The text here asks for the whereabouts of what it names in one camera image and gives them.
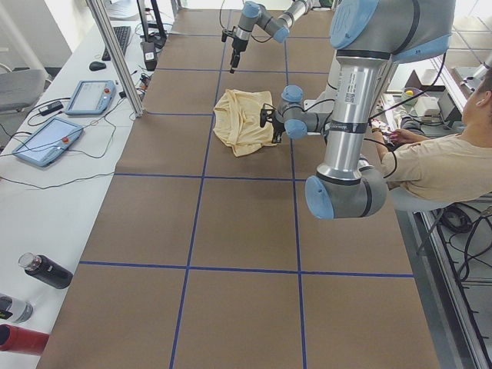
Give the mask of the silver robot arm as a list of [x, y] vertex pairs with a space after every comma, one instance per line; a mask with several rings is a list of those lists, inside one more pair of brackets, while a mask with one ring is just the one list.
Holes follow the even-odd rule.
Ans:
[[287, 86], [272, 115], [273, 139], [327, 132], [324, 160], [305, 184], [311, 213], [320, 219], [362, 218], [381, 209], [387, 185], [361, 154], [377, 90], [387, 62], [417, 62], [442, 55], [449, 47], [453, 1], [342, 1], [330, 28], [330, 43], [340, 64], [331, 113], [302, 106], [303, 91]]
[[222, 29], [221, 41], [232, 39], [232, 54], [229, 72], [234, 74], [241, 59], [241, 53], [248, 46], [254, 27], [258, 26], [270, 38], [282, 43], [289, 36], [293, 24], [318, 5], [319, 1], [293, 1], [291, 6], [275, 18], [262, 4], [246, 1], [241, 10], [239, 22], [231, 30]]

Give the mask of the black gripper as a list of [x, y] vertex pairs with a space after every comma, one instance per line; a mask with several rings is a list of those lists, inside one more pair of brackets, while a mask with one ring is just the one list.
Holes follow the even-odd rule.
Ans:
[[238, 68], [239, 62], [241, 60], [241, 53], [246, 50], [247, 46], [248, 40], [234, 38], [232, 42], [233, 55], [231, 56], [230, 73], [235, 73], [235, 69]]
[[280, 144], [282, 142], [282, 135], [285, 132], [284, 123], [277, 121], [277, 120], [273, 120], [272, 121], [272, 127], [274, 130], [273, 130], [273, 136], [272, 136], [271, 143], [272, 144], [277, 144], [277, 143]]

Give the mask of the black monitor arm base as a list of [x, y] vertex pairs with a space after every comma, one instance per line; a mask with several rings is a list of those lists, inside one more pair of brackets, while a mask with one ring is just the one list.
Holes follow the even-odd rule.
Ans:
[[145, 0], [137, 0], [138, 12], [141, 20], [142, 35], [141, 39], [145, 42], [153, 42], [156, 48], [163, 48], [168, 39], [167, 32], [164, 29], [161, 20], [161, 13], [156, 0], [151, 0], [151, 11], [153, 12], [154, 21], [148, 20]]

